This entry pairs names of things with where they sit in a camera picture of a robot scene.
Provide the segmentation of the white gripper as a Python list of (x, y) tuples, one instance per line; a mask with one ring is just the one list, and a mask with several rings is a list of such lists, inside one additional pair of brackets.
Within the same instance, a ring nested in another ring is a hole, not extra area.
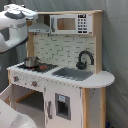
[(38, 18), (38, 13), (36, 11), (27, 9), (21, 5), (16, 5), (16, 4), (9, 4), (4, 6), (4, 10), (17, 10), (21, 11), (27, 19), (29, 20), (34, 20)]

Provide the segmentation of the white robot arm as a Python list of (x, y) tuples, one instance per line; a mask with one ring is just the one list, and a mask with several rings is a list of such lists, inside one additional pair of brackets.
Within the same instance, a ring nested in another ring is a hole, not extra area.
[[(38, 13), (20, 5), (9, 4), (0, 12), (0, 53), (28, 41), (27, 20), (35, 20)], [(0, 128), (37, 128), (26, 114), (14, 110), (0, 93)]]

